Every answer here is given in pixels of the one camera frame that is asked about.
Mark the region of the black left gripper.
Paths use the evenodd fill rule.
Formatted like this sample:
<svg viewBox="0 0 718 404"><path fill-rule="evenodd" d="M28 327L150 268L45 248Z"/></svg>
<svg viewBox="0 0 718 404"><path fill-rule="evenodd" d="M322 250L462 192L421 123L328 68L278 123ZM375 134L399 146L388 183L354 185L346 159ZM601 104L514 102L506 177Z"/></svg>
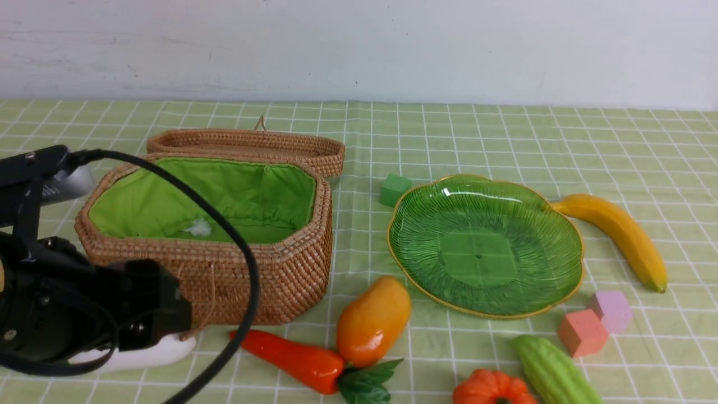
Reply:
<svg viewBox="0 0 718 404"><path fill-rule="evenodd" d="M2 233L2 351L63 361L108 348L154 347L188 332L192 305L154 259L94 264L58 237L25 243Z"/></svg>

